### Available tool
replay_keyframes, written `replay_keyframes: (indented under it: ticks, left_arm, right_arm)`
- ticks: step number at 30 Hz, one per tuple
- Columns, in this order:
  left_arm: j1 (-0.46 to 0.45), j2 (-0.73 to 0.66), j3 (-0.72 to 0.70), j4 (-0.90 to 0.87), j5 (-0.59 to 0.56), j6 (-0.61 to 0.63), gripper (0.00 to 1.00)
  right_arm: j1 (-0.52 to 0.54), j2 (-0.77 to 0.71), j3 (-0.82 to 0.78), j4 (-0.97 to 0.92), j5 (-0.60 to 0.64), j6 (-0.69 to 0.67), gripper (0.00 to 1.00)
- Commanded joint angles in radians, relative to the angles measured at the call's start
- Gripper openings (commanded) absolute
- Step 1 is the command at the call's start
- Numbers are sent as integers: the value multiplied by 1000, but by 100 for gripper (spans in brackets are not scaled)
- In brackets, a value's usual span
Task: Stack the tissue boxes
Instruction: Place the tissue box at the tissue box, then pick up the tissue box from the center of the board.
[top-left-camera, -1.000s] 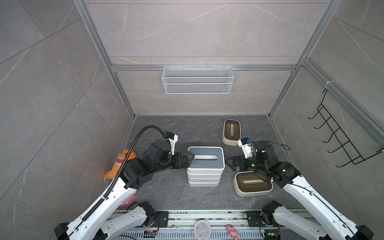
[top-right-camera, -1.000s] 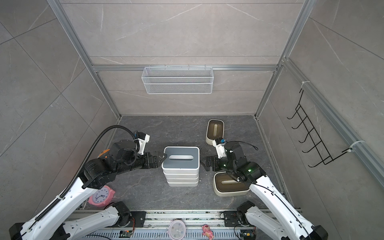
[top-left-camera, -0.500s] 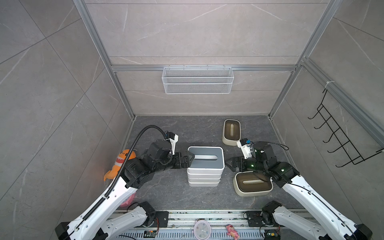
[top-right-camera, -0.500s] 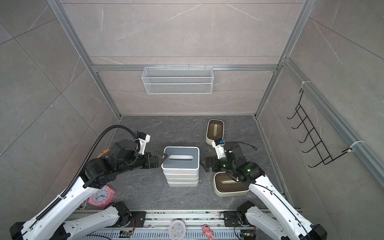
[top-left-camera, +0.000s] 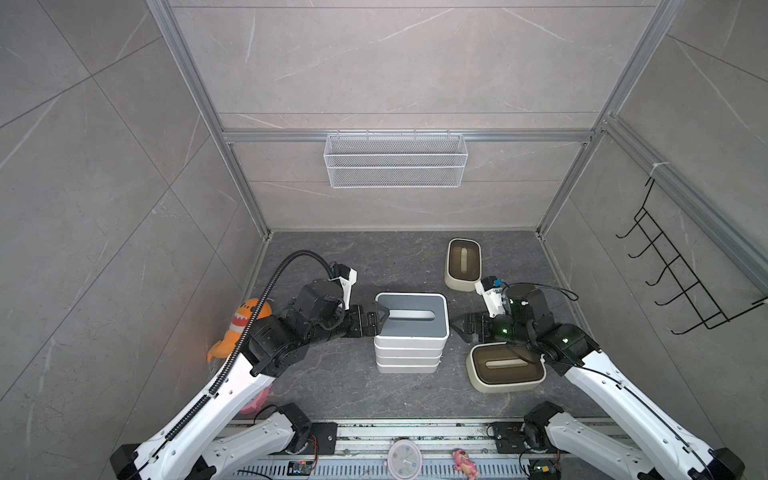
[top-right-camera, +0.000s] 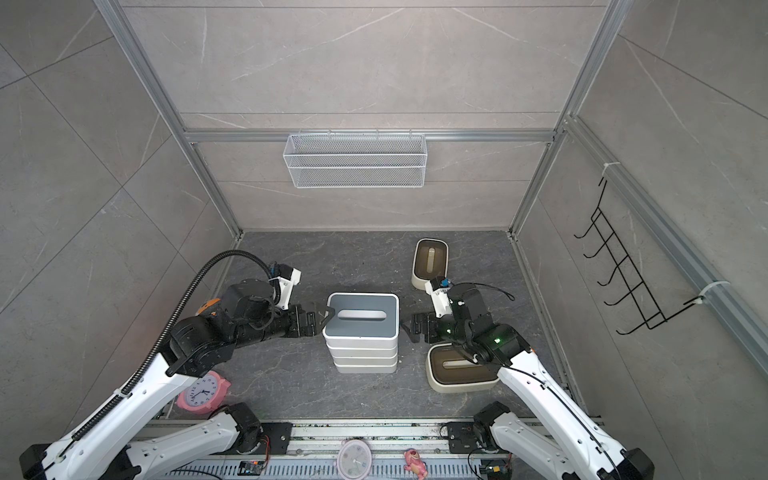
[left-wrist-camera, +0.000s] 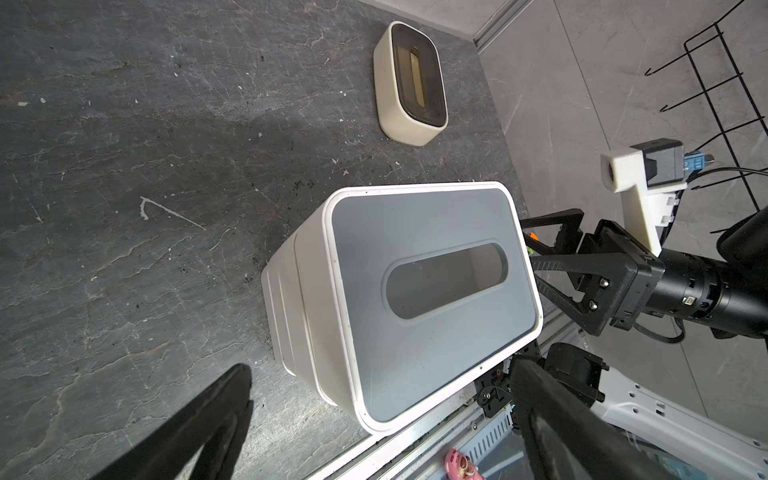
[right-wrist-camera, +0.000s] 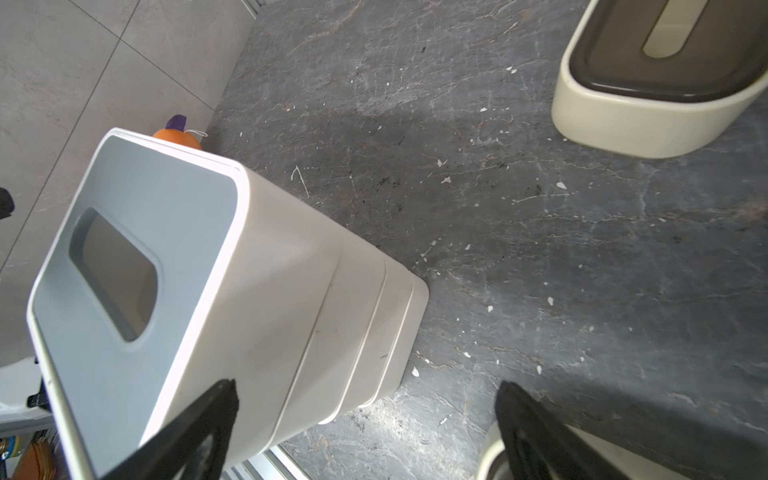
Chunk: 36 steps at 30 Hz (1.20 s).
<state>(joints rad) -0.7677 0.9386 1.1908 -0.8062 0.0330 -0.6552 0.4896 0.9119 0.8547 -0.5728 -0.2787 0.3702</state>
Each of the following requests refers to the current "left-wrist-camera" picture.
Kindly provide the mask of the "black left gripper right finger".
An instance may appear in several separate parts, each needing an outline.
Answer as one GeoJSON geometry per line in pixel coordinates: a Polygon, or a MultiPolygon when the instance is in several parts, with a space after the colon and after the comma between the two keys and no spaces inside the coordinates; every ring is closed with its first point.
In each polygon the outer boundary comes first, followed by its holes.
{"type": "Polygon", "coordinates": [[[537,363],[513,362],[513,418],[536,479],[671,479],[537,363]]]}

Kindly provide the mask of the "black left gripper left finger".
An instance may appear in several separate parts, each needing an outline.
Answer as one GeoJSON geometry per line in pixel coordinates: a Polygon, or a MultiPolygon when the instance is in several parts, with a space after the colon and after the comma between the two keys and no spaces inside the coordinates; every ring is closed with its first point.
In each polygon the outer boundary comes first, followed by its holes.
{"type": "Polygon", "coordinates": [[[234,365],[94,477],[174,479],[196,457],[193,479],[230,479],[252,418],[251,386],[250,367],[234,365]]]}

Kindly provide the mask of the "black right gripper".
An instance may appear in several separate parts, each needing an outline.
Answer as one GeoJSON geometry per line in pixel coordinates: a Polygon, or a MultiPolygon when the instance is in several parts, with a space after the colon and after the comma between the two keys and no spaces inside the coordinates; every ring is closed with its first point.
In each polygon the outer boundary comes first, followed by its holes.
{"type": "Polygon", "coordinates": [[[571,208],[520,221],[526,247],[542,255],[530,258],[538,291],[590,335],[608,326],[629,330],[665,266],[615,221],[600,221],[582,241],[583,218],[571,208]],[[547,228],[556,231],[552,245],[530,235],[547,228]]]}

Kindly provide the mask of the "bamboo lid tissue box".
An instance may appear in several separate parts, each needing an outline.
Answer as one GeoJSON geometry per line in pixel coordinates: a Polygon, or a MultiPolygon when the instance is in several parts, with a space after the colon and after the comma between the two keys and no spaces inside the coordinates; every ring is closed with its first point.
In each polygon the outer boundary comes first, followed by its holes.
{"type": "Polygon", "coordinates": [[[280,287],[279,287],[279,263],[280,255],[278,252],[267,262],[266,266],[261,273],[261,285],[264,295],[265,308],[267,312],[267,319],[269,325],[270,338],[272,342],[272,348],[275,360],[280,363],[283,368],[292,375],[293,372],[288,368],[285,363],[282,346],[280,343],[279,329],[280,323],[278,321],[277,311],[275,307],[276,300],[281,299],[280,287]]]}
{"type": "Polygon", "coordinates": [[[276,251],[280,255],[279,287],[281,299],[276,300],[282,354],[293,376],[314,386],[312,352],[306,325],[299,272],[296,260],[294,232],[276,251]]]}

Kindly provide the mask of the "grey lid tissue box front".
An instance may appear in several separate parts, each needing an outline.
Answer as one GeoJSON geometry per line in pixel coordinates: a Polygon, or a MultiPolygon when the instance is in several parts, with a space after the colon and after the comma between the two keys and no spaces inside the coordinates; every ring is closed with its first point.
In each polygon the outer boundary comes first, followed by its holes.
{"type": "Polygon", "coordinates": [[[292,236],[289,259],[297,276],[286,314],[290,371],[328,403],[354,413],[351,347],[345,336],[340,287],[331,255],[327,209],[319,208],[292,236]]]}

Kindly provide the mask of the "grey lid tissue box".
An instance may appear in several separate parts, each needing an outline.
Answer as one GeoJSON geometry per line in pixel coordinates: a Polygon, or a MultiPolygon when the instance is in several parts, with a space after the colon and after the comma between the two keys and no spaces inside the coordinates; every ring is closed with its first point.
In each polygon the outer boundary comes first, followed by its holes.
{"type": "Polygon", "coordinates": [[[351,415],[366,431],[402,429],[539,336],[542,305],[503,184],[349,187],[321,207],[351,415]]]}
{"type": "Polygon", "coordinates": [[[327,209],[319,208],[292,236],[289,259],[297,276],[286,314],[290,371],[328,403],[354,413],[351,347],[345,336],[340,287],[331,255],[327,209]]]}

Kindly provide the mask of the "grey lid tissue box back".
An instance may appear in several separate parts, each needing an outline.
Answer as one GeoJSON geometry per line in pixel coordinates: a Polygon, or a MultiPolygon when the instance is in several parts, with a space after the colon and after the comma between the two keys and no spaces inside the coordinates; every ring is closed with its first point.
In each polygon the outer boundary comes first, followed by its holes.
{"type": "Polygon", "coordinates": [[[366,431],[402,429],[539,336],[542,305],[503,184],[349,187],[321,207],[351,415],[366,431]]]}

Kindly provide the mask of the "brown lid tissue box back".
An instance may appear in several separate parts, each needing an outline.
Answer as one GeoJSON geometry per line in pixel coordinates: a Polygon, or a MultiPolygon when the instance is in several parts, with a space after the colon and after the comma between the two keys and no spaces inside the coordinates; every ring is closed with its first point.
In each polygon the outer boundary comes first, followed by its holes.
{"type": "Polygon", "coordinates": [[[439,54],[434,42],[401,21],[388,25],[373,52],[377,115],[384,134],[422,147],[448,124],[439,54]]]}

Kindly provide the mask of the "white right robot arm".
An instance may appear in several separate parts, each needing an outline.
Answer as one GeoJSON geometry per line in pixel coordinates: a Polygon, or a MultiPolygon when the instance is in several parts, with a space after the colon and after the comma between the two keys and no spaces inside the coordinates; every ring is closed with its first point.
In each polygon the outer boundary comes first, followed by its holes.
{"type": "Polygon", "coordinates": [[[530,218],[542,295],[574,336],[549,334],[555,378],[682,478],[767,475],[767,215],[718,253],[653,252],[572,209],[530,218]]]}

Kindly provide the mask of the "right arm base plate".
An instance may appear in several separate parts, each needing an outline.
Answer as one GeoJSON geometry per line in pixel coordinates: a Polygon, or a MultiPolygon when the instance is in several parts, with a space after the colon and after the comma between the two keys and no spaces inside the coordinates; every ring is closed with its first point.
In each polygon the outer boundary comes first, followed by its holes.
{"type": "Polygon", "coordinates": [[[493,418],[512,402],[510,378],[515,361],[518,359],[538,361],[539,358],[539,344],[534,340],[474,381],[476,389],[474,399],[482,408],[485,418],[493,418]]]}

